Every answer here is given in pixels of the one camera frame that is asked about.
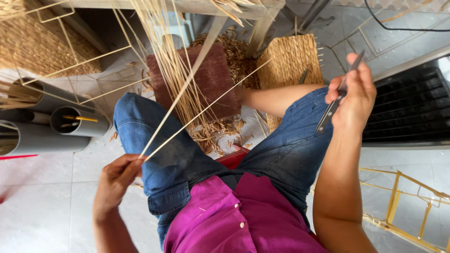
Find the magenta shirt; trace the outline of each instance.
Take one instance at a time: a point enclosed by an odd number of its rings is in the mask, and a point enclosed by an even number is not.
[[[232,191],[218,176],[191,189],[172,221],[164,252],[317,252],[325,250],[302,215],[266,176],[245,173]]]

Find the woman's right hand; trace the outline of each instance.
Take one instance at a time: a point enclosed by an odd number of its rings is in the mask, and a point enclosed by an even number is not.
[[[347,55],[347,61],[350,65],[358,57],[357,54]],[[327,104],[336,100],[338,87],[344,76],[334,78],[329,87],[328,94],[325,96]],[[352,70],[347,74],[347,95],[341,100],[331,122],[334,132],[351,132],[362,134],[367,120],[374,107],[377,89],[372,81],[370,68],[361,62],[357,70]]]

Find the black radiator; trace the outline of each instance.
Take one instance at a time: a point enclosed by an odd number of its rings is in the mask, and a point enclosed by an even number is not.
[[[450,58],[443,58],[450,66]],[[363,132],[365,146],[450,140],[450,90],[442,63],[433,60],[375,82],[378,94]]]

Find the knee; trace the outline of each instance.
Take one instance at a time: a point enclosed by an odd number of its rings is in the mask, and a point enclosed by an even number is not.
[[[155,113],[164,109],[155,101],[139,96],[136,93],[125,93],[114,108],[114,123],[130,119],[154,118]]]

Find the woven basket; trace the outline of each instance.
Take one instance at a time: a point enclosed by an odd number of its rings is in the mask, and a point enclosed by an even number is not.
[[[324,82],[312,34],[274,38],[259,57],[258,67],[268,59],[271,61],[258,71],[261,89],[298,84],[306,68],[305,83]],[[267,124],[273,132],[281,124],[281,118],[267,114]]]
[[[58,20],[41,23],[36,12],[23,14],[39,7],[35,0],[0,0],[0,68],[25,69],[45,76],[77,63]],[[8,12],[12,18],[7,19]],[[42,20],[56,17],[49,9],[39,12]],[[66,23],[63,24],[79,63],[100,55],[90,42]],[[101,71],[97,59],[51,77]]]

